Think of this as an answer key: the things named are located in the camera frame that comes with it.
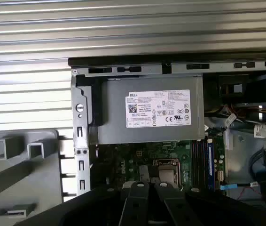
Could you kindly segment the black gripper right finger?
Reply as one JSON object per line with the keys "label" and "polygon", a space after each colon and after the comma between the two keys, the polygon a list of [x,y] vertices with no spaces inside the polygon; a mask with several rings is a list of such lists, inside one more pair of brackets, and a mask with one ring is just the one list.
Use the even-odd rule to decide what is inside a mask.
{"label": "black gripper right finger", "polygon": [[209,190],[181,192],[155,185],[174,226],[266,226],[266,211]]}

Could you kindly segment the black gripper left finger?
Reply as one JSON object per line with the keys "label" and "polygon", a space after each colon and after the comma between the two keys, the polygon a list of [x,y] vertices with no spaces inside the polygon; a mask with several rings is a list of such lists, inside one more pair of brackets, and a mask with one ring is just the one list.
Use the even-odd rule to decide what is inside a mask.
{"label": "black gripper left finger", "polygon": [[18,223],[19,226],[146,226],[149,185],[104,185]]}

